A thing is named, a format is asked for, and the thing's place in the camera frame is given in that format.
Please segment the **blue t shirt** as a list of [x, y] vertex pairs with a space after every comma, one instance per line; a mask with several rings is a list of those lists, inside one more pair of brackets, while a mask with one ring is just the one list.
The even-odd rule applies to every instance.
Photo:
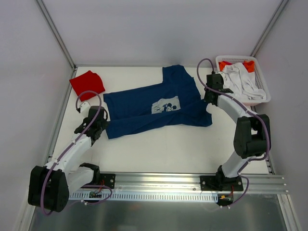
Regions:
[[182, 65], [162, 69], [162, 83], [107, 93], [109, 139], [171, 125], [209, 127], [212, 116], [195, 80]]

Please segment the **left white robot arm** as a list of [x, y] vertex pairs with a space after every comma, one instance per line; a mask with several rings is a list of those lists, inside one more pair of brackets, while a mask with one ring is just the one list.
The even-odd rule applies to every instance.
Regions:
[[61, 212], [69, 196], [88, 185], [100, 184], [101, 174], [97, 165], [78, 164], [81, 156], [100, 138], [108, 126], [108, 113], [102, 106], [91, 106], [63, 152], [44, 166], [35, 166], [30, 173], [27, 202], [43, 211]]

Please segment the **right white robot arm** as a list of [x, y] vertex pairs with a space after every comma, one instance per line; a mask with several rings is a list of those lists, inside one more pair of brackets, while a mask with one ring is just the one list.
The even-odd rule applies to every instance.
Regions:
[[201, 176], [201, 189], [214, 191], [242, 191], [240, 173], [251, 161], [266, 158], [270, 148], [270, 120], [265, 114], [250, 111], [223, 87], [221, 74], [206, 76], [205, 102], [222, 109], [235, 122], [234, 152], [220, 165], [213, 176]]

